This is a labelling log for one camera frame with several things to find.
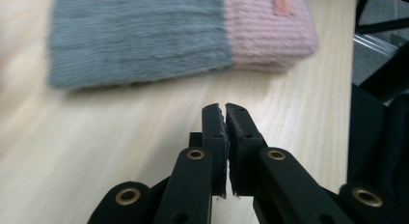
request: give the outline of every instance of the wood grain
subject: wood grain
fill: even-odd
[[[320,49],[289,72],[76,92],[46,84],[52,1],[0,0],[0,223],[85,223],[116,184],[160,182],[214,102],[246,107],[324,187],[345,182],[355,0],[309,0]],[[258,223],[251,203],[214,198],[212,223]]]

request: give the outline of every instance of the pink label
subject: pink label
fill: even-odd
[[[290,0],[274,0],[274,13],[276,15],[291,15],[292,7]]]

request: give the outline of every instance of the light wood surface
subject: light wood surface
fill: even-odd
[[[345,183],[355,0],[309,0],[320,49],[287,73],[76,92],[45,81],[52,1],[0,0],[0,223],[85,223],[116,184],[153,186],[214,102],[246,107],[267,143],[324,187]],[[212,223],[258,223],[251,203],[214,198]]]

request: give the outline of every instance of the knitted sock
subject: knitted sock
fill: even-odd
[[[59,88],[152,81],[232,61],[224,0],[56,0],[49,81]]]
[[[286,0],[289,14],[282,14],[277,4],[275,0],[56,0],[49,82],[75,89],[230,66],[291,68],[316,50],[314,23],[305,0]]]

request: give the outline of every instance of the black object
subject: black object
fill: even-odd
[[[409,88],[409,42],[360,87],[382,102]]]
[[[386,22],[379,22],[374,24],[359,25],[359,21],[364,12],[365,5],[368,0],[359,0],[355,16],[355,33],[370,34],[391,31],[402,28],[409,28],[409,18],[396,19]]]
[[[409,223],[409,95],[386,106],[353,85],[348,181],[375,187],[391,204],[384,216]]]
[[[202,114],[203,132],[191,133],[170,178],[117,185],[89,223],[210,223],[211,196],[226,196],[227,158],[233,192],[254,197],[260,223],[407,223],[384,215],[393,204],[365,184],[340,195],[320,187],[289,152],[267,146],[245,108],[227,104],[226,126],[218,104]]]

